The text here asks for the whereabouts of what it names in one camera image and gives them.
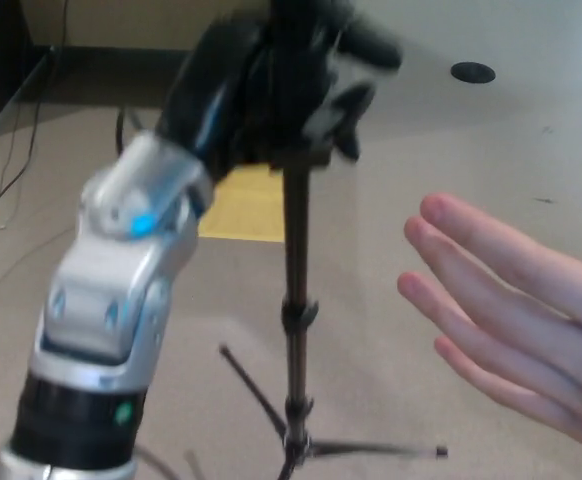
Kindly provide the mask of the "bare person hand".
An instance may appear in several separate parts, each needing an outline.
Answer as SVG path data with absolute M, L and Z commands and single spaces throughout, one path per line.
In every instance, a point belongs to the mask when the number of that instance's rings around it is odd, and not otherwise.
M 434 347 L 501 406 L 582 444 L 582 262 L 462 200 L 426 196 L 404 234 L 431 270 L 398 292 Z

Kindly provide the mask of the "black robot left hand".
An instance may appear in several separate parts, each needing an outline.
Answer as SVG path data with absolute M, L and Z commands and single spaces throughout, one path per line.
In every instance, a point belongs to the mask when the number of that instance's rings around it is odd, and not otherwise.
M 402 64 L 397 39 L 347 1 L 272 1 L 265 14 L 219 18 L 185 59 L 156 133 L 215 183 L 242 164 L 303 172 L 333 153 L 355 162 L 375 86 L 334 93 L 334 53 L 388 72 Z

